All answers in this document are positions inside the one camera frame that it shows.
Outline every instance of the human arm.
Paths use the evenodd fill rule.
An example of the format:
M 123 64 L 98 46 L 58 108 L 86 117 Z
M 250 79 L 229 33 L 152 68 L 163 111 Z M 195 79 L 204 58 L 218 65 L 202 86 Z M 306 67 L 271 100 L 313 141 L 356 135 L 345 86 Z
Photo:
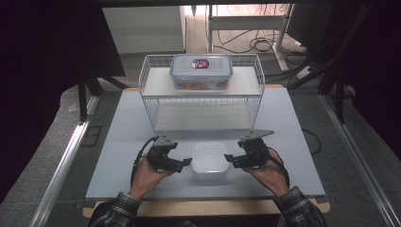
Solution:
M 171 172 L 154 170 L 146 158 L 141 158 L 129 193 L 120 192 L 112 208 L 91 226 L 132 226 L 144 196 Z
M 270 148 L 269 152 L 272 158 L 283 163 L 275 150 Z M 253 175 L 274 194 L 274 202 L 286 219 L 287 226 L 326 226 L 321 211 L 304 196 L 298 187 L 289 189 L 280 167 L 274 162 L 267 161 L 261 167 L 244 168 L 244 171 Z

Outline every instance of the white table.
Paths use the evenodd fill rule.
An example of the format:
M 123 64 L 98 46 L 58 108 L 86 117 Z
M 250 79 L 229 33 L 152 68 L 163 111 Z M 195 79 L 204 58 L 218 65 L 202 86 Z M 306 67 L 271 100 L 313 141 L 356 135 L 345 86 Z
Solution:
M 274 130 L 264 137 L 265 143 L 275 148 L 285 161 L 291 186 L 298 185 L 309 198 L 325 195 L 322 183 L 313 164 L 304 135 L 293 110 L 287 89 L 266 89 L 255 122 L 255 129 Z M 170 133 L 178 147 L 169 153 L 170 158 L 181 160 L 191 156 L 198 142 L 219 141 L 234 156 L 244 154 L 237 141 L 244 132 Z M 130 189 L 132 163 L 139 149 L 154 136 L 139 92 L 123 92 L 96 170 L 89 185 L 88 200 L 105 201 L 115 198 L 118 192 Z M 205 183 L 197 181 L 191 166 L 164 179 L 146 200 L 215 201 L 271 199 L 272 194 L 241 169 L 230 166 L 225 179 Z

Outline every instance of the white bowl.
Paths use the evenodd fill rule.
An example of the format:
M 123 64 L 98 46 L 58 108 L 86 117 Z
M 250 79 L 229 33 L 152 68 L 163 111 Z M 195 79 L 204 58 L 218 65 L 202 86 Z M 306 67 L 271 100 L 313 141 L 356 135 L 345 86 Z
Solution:
M 229 163 L 224 154 L 227 147 L 218 142 L 196 144 L 192 148 L 192 169 L 198 180 L 220 180 L 227 173 Z

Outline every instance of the hand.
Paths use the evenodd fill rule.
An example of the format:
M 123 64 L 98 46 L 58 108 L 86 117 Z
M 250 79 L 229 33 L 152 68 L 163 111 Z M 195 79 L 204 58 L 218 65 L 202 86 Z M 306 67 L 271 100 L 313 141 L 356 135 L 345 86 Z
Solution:
M 136 173 L 129 194 L 141 201 L 162 179 L 171 174 L 172 172 L 154 170 L 147 158 L 142 157 L 136 167 Z
M 276 159 L 280 163 L 281 161 L 278 154 L 269 148 L 270 156 Z M 261 167 L 248 167 L 243 168 L 245 172 L 253 175 L 264 187 L 268 188 L 274 196 L 282 197 L 289 192 L 289 188 L 286 184 L 286 178 L 280 170 L 280 167 L 274 162 L 268 160 Z

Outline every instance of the shirt cuff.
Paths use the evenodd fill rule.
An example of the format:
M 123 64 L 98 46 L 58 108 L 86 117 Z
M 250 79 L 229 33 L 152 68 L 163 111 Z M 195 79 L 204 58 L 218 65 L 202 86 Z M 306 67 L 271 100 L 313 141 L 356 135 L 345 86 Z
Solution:
M 285 218 L 307 212 L 310 203 L 297 186 L 291 188 L 288 194 L 274 199 L 274 202 Z
M 123 216 L 126 216 L 127 218 L 133 219 L 136 217 L 141 203 L 142 202 L 140 202 L 138 199 L 126 193 L 120 192 L 113 203 L 112 210 Z

